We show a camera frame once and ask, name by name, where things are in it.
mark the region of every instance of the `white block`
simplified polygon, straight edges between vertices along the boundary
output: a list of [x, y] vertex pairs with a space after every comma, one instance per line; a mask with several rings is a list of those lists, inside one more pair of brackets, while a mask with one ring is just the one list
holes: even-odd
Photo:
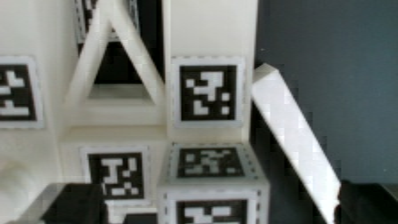
[[246, 144], [170, 146], [157, 184], [159, 224], [223, 223], [225, 218], [227, 223], [266, 224], [268, 193], [269, 185]]

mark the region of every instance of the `white panel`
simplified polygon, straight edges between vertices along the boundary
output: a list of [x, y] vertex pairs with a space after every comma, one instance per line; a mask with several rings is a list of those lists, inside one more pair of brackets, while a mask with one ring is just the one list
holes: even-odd
[[255, 70], [253, 103], [289, 159], [324, 221], [333, 223], [339, 180], [291, 92], [275, 68]]
[[[166, 79], [166, 127], [175, 142], [241, 142], [248, 139], [250, 83], [253, 65], [257, 0], [165, 0], [163, 43]], [[172, 58], [241, 57], [244, 62], [243, 108], [239, 127], [205, 131], [172, 124]]]

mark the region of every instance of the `slanted white panel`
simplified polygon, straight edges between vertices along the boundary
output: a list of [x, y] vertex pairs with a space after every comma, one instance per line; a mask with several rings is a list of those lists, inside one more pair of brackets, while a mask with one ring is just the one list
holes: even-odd
[[326, 223], [333, 223], [339, 180], [282, 76], [255, 69], [252, 99]]

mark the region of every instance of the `gray surface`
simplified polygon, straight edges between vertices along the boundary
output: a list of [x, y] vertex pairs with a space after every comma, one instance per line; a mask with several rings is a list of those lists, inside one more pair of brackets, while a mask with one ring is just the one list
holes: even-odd
[[255, 49], [298, 90], [339, 178], [398, 183], [398, 1], [262, 0]]

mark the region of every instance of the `white frame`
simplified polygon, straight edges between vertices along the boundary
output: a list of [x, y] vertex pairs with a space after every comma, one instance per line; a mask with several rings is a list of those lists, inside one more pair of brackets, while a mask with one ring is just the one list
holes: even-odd
[[[120, 44], [134, 66], [141, 84], [145, 86], [152, 105], [147, 105], [145, 103], [143, 105], [134, 104], [109, 107], [106, 101], [97, 104], [97, 107], [85, 104], [86, 101], [90, 101], [86, 100], [86, 97], [108, 45], [111, 28], [118, 35]], [[134, 29], [124, 0], [97, 0], [92, 25], [85, 37], [83, 49], [63, 100], [67, 125], [161, 125], [165, 122], [163, 95], [163, 80], [157, 75], [156, 66], [138, 31]]]
[[[244, 86], [244, 59], [243, 57], [173, 57], [170, 71], [170, 92], [172, 92], [172, 120], [175, 128], [216, 128], [241, 127], [243, 125], [243, 86]], [[234, 120], [220, 121], [181, 121], [181, 82], [179, 67], [181, 66], [223, 66], [236, 65], [236, 108]]]
[[37, 64], [29, 56], [0, 56], [0, 65], [26, 65], [33, 98], [35, 121], [0, 121], [0, 128], [44, 128]]
[[145, 206], [150, 204], [150, 155], [147, 146], [93, 146], [79, 148], [79, 159], [83, 168], [85, 183], [90, 183], [88, 155], [99, 153], [141, 153], [141, 179], [143, 179], [143, 199], [104, 200], [108, 206]]
[[[255, 175], [255, 167], [250, 164], [248, 161], [248, 156], [246, 156], [246, 149], [244, 146], [241, 144], [173, 144], [172, 146], [172, 150], [170, 150], [170, 160], [168, 163], [168, 180], [170, 183], [197, 183], [197, 181], [207, 181], [209, 183], [214, 183], [218, 181], [225, 181], [225, 180], [253, 180], [257, 175]], [[181, 148], [223, 148], [223, 147], [230, 147], [236, 149], [236, 153], [237, 153], [237, 158], [239, 158], [239, 165], [241, 165], [241, 169], [243, 169], [243, 176], [236, 176], [236, 177], [200, 177], [200, 178], [177, 178], [177, 163], [179, 163], [179, 151]]]
[[257, 212], [257, 192], [253, 190], [225, 190], [220, 194], [216, 190], [211, 192], [202, 191], [186, 191], [182, 193], [170, 192], [166, 193], [166, 212], [168, 214], [168, 223], [179, 224], [175, 219], [175, 203], [177, 201], [213, 201], [213, 200], [246, 200], [246, 224], [255, 224], [255, 220], [259, 219], [259, 212]]

